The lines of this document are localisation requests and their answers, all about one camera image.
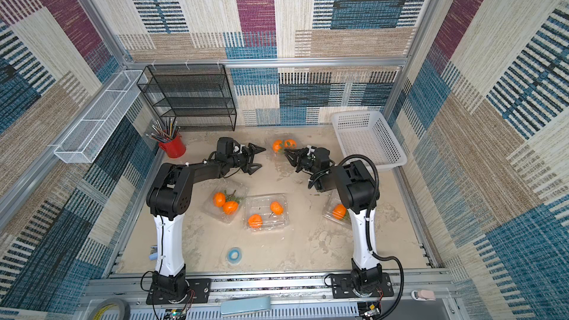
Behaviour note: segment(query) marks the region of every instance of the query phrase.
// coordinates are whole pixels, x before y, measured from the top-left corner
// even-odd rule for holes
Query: metal profile bar
[[[20,210],[22,205],[30,197],[33,191],[41,184],[44,178],[53,169],[59,158],[53,154],[57,146],[65,139],[82,117],[93,107],[105,90],[114,82],[114,77],[121,74],[123,69],[110,75],[109,79],[103,84],[97,93],[91,97],[82,110],[78,111],[69,121],[69,124],[59,133],[59,135],[48,145],[45,150],[36,158],[11,186],[10,189],[0,198],[0,230],[4,229],[10,219]]]
[[[205,65],[220,64],[226,68],[279,68],[279,67],[362,67],[362,66],[404,66],[407,57],[331,57],[331,58],[256,58],[250,60],[160,60],[127,62],[129,69],[144,69],[160,65]]]
[[[417,51],[423,44],[424,36],[427,33],[429,26],[432,24],[432,21],[434,19],[434,13],[437,11],[439,5],[440,5],[440,0],[430,0],[429,3],[427,4],[423,20],[421,21],[421,24],[417,29],[415,38],[413,39],[411,47],[409,48],[409,55],[407,56],[408,62],[399,73],[399,76],[397,77],[395,84],[391,89],[391,93],[389,94],[388,100],[385,103],[385,108],[383,109],[383,115],[386,119],[389,118],[389,115],[391,115],[391,112],[393,111],[395,102],[399,98],[399,94],[401,93],[401,90],[405,83],[405,79],[407,79],[409,67],[411,66],[413,60],[415,59]]]
[[[411,196],[409,195],[409,190],[403,181],[403,176],[401,175],[399,168],[401,167],[393,169],[393,175],[395,176],[397,187],[399,187],[399,192],[401,193],[401,198],[403,199],[403,204],[405,205],[407,214],[409,214],[409,220],[411,221],[411,225],[413,225],[417,241],[423,244],[425,251],[427,251],[428,258],[431,261],[431,265],[435,268],[440,267],[441,265],[437,261],[436,257],[434,257],[434,245],[429,243],[429,239],[427,238],[427,235],[423,230],[423,226],[419,221],[419,215],[417,214],[415,207],[411,204]]]
[[[113,268],[113,265],[115,264],[115,260],[117,259],[118,253],[120,251],[123,251],[124,248],[126,247],[126,244],[130,239],[132,231],[134,230],[134,226],[137,223],[138,216],[140,215],[140,212],[142,210],[142,206],[146,201],[146,194],[148,194],[148,191],[152,186],[154,177],[156,177],[156,174],[158,173],[158,170],[162,165],[163,159],[164,159],[164,151],[158,149],[158,153],[156,153],[156,156],[154,157],[152,166],[148,170],[148,173],[146,173],[145,182],[142,185],[140,192],[138,193],[136,201],[134,202],[134,207],[132,208],[132,212],[128,220],[126,221],[124,228],[122,229],[121,235],[118,238],[117,244],[115,245],[109,260],[107,261],[107,265],[105,267],[105,270],[103,271],[103,275],[101,276],[102,278],[107,278],[109,276]]]
[[[210,302],[196,304],[195,306],[215,306],[221,300],[256,295],[272,295],[279,303],[310,302],[314,299],[322,299],[323,295],[326,296],[326,301],[345,301],[333,300],[332,290],[324,285],[324,276],[331,272],[349,273],[349,271],[242,273],[235,275],[192,273],[188,276],[189,278],[205,276],[212,279]],[[398,270],[387,270],[387,273],[390,274],[396,294],[400,282]],[[120,295],[132,305],[144,303],[147,292],[140,288],[141,276],[142,274],[123,274],[121,278],[91,280],[79,302],[78,310],[87,309],[89,305],[115,295]],[[148,289],[150,278],[144,279],[142,283],[142,286]],[[432,290],[437,298],[459,297],[452,277],[445,268],[405,269],[405,287],[406,289]],[[393,300],[394,298],[395,296],[384,299]],[[405,292],[402,297],[403,300],[410,298],[409,292]]]
[[[117,60],[119,66],[124,66],[124,51],[122,45],[117,41],[116,36],[112,33],[107,25],[105,19],[97,9],[93,0],[77,0],[83,10],[87,13],[87,16],[91,20],[91,23],[99,33],[99,36],[103,39],[103,42],[110,50],[110,53]]]

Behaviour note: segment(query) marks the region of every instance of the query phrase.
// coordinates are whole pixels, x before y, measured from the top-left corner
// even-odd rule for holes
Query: red pencil cup
[[[168,142],[168,143],[158,143],[161,149],[166,151],[166,154],[171,159],[176,159],[186,152],[186,146],[181,142],[180,135]]]

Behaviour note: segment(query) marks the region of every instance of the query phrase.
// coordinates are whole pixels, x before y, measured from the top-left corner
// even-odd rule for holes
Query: black wire mesh shelf
[[[146,66],[137,84],[164,122],[181,131],[234,131],[237,110],[223,65]]]

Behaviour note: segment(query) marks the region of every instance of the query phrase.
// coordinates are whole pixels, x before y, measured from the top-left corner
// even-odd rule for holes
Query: red wire
[[[192,300],[192,302],[189,302],[190,299],[188,299],[188,300],[186,301],[186,304],[184,305],[184,308],[183,308],[181,311],[184,311],[184,310],[186,309],[186,306],[188,306],[188,303],[189,303],[188,310],[189,310],[189,308],[191,308],[192,305],[194,304],[194,296],[196,295],[196,292],[195,292],[193,289],[190,289],[190,292],[191,292],[191,294],[188,294],[188,296],[190,297],[190,299]]]
[[[381,290],[381,289],[376,289],[376,290],[377,290],[377,291],[379,292],[379,294],[380,294],[380,299],[377,301],[377,305],[378,305],[378,307],[381,309],[381,299],[383,299],[383,290]]]

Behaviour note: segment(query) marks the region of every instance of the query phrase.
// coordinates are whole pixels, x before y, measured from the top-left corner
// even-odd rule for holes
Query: black mounting plate
[[[334,299],[345,299],[345,298],[359,298],[358,295],[354,293],[354,287],[352,283],[352,276],[349,273],[346,274],[330,274],[330,281],[332,282],[332,295]],[[381,281],[379,288],[383,291],[384,297],[392,297],[393,285],[391,284],[391,279],[389,274],[382,274],[383,280]],[[379,298],[380,292],[374,290],[371,298]]]
[[[186,282],[189,283],[189,289],[193,289],[195,292],[194,304],[203,304],[208,302],[208,299],[210,297],[210,286],[212,282],[210,278],[186,279]],[[150,291],[146,297],[146,305],[173,305],[170,300],[173,300],[170,295],[162,293],[159,290],[154,291],[154,286],[150,285]],[[179,304],[183,306],[186,304],[186,301],[187,299],[184,299],[179,302]]]

